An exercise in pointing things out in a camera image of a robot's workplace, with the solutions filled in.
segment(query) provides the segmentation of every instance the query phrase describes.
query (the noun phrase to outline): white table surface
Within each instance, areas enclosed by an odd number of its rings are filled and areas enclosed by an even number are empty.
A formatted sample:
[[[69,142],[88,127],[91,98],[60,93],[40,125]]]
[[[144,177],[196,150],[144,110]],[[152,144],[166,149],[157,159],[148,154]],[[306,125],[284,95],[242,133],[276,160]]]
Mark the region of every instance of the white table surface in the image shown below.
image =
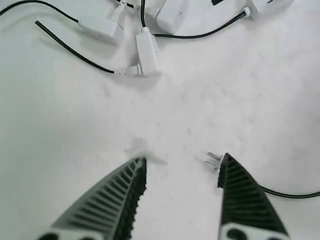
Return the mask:
[[[13,3],[2,0],[0,9]],[[75,18],[112,0],[49,0]],[[180,34],[226,22],[243,0],[190,1]],[[155,6],[156,0],[148,0]],[[40,20],[88,58],[137,64],[137,14],[118,48],[81,34],[50,8],[0,17],[0,233],[33,240],[110,171],[144,151],[147,191],[133,240],[217,239],[222,191],[206,152],[230,153],[262,185],[320,190],[320,1],[296,0],[199,40],[159,39],[158,79],[117,79],[62,49]],[[318,240],[320,198],[269,198],[294,240]]]

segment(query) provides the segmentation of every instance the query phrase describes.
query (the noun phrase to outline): cable plug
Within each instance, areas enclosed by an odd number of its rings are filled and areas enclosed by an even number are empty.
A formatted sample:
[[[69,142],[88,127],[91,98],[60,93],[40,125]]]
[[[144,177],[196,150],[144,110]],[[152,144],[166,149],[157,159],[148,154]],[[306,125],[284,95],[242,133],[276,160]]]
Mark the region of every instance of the cable plug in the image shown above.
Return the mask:
[[[136,48],[138,52],[139,63],[136,66],[116,70],[114,74],[120,76],[145,77],[159,75],[159,48],[155,36],[150,33],[148,27],[144,27],[142,29],[142,32],[136,36]]]
[[[254,20],[288,7],[294,0],[247,0],[245,8],[250,9],[250,17]]]
[[[88,34],[111,43],[122,43],[125,32],[126,1],[122,0],[110,18],[86,16],[79,20],[79,26]]]

